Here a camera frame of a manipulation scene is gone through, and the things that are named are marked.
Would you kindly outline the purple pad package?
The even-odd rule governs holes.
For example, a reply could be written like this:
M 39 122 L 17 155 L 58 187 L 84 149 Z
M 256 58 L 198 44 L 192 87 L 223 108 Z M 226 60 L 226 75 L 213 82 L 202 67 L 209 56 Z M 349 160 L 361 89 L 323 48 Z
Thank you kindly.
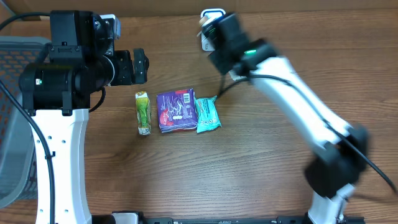
M 193 88 L 157 95 L 158 122 L 162 133 L 197 128 L 194 96 Z

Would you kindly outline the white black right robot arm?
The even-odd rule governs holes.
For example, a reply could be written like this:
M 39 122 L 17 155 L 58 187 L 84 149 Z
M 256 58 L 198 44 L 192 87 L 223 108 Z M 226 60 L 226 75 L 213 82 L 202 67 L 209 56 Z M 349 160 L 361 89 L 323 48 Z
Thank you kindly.
M 290 119 L 314 154 L 304 174 L 313 190 L 301 223 L 364 223 L 344 210 L 368 163 L 368 132 L 332 112 L 297 75 L 288 58 L 265 39 L 252 40 L 234 13 L 202 16 L 217 70 L 251 82 Z

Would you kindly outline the teal wipes packet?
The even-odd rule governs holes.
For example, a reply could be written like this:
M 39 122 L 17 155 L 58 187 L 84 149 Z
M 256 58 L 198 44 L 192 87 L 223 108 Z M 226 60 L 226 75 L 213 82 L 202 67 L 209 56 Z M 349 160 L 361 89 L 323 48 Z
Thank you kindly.
M 198 116 L 197 133 L 212 131 L 221 127 L 221 121 L 215 106 L 216 99 L 217 96 L 195 99 Z

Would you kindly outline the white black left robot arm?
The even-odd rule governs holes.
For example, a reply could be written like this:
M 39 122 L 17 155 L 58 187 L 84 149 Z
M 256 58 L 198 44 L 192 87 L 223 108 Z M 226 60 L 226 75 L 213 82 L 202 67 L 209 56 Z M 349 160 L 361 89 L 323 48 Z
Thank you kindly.
M 19 78 L 35 141 L 36 222 L 140 224 L 138 212 L 90 213 L 84 146 L 91 94 L 145 83 L 148 58 L 142 49 L 114 48 L 121 24 L 113 14 L 52 11 L 49 19 L 51 41 Z

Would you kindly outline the white tube gold cap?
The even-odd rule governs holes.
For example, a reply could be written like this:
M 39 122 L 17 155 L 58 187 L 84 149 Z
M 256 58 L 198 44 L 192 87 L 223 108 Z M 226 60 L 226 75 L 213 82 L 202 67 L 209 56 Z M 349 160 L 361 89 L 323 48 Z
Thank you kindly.
M 197 36 L 201 36 L 203 38 L 205 38 L 205 27 L 207 25 L 209 25 L 210 23 L 213 22 L 213 18 L 212 17 L 208 17 L 208 16 L 203 16 L 200 20 L 199 20 L 199 25 L 200 25 L 200 31 L 197 34 Z

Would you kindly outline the green yellow snack packet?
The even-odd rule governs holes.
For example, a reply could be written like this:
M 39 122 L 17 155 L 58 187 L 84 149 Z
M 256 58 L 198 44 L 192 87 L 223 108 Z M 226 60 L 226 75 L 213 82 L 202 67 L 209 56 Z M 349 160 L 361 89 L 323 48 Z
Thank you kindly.
M 149 135 L 152 126 L 150 120 L 150 99 L 146 91 L 136 93 L 136 111 L 139 134 L 144 136 Z

